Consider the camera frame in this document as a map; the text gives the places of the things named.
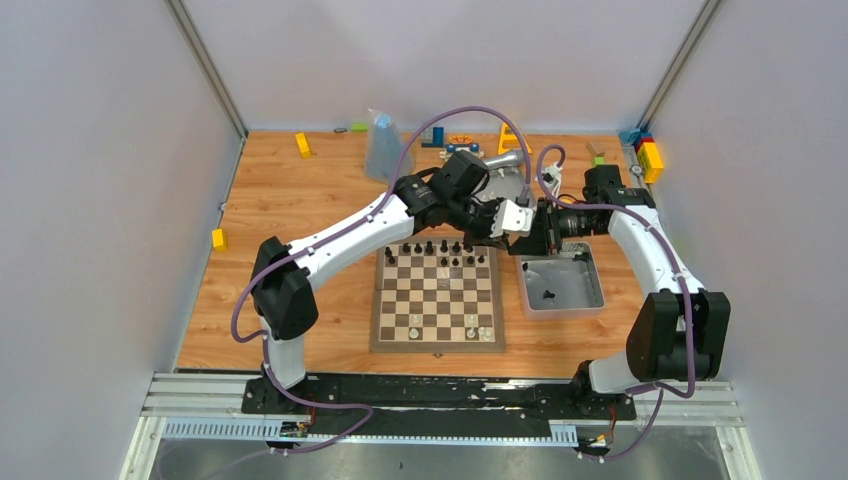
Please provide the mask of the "grey tray white pieces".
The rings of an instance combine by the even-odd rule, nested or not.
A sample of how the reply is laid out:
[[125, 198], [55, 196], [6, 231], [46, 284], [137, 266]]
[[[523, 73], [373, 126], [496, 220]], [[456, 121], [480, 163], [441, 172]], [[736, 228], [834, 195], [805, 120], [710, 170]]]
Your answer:
[[476, 194], [476, 197], [481, 202], [504, 198], [518, 205], [528, 207], [532, 199], [532, 189], [529, 189], [526, 195], [522, 196], [522, 192], [526, 186], [526, 175], [523, 169], [519, 169], [518, 167], [490, 169], [488, 182]]

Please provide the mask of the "wooden chess board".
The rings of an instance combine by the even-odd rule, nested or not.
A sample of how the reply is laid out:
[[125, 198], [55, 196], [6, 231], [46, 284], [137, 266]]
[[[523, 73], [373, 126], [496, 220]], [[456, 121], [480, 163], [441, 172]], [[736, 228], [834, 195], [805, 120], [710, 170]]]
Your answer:
[[[426, 255], [431, 241], [434, 254]], [[404, 254], [402, 245], [411, 252]], [[423, 252], [414, 253], [416, 243]], [[382, 249], [370, 328], [374, 353], [503, 353], [497, 250], [459, 238], [412, 237]]]

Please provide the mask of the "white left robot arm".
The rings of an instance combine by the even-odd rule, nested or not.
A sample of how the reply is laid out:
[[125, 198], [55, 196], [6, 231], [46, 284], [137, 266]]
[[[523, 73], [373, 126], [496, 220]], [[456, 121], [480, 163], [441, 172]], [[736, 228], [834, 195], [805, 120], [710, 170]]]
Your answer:
[[476, 156], [455, 153], [440, 167], [397, 178], [373, 204], [321, 232], [260, 245], [246, 295], [260, 317], [271, 404], [293, 413], [305, 403], [305, 334], [319, 317], [315, 294], [333, 276], [394, 241], [441, 225], [462, 232], [467, 244], [503, 243], [497, 216], [507, 199], [478, 196], [489, 177]]

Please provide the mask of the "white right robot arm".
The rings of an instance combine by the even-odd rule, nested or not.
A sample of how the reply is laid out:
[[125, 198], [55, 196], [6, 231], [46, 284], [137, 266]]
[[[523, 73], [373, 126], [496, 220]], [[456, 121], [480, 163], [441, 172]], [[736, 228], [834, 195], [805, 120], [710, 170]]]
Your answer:
[[707, 289], [685, 266], [665, 234], [654, 199], [644, 188], [624, 185], [615, 165], [584, 174], [583, 201], [566, 204], [550, 189], [548, 168], [537, 174], [538, 199], [530, 234], [513, 244], [512, 255], [553, 255], [564, 240], [608, 235], [637, 278], [643, 305], [623, 351], [588, 360], [578, 369], [571, 403], [596, 417], [611, 394], [666, 389], [682, 398], [698, 381], [713, 379], [721, 366], [731, 305], [723, 292]]

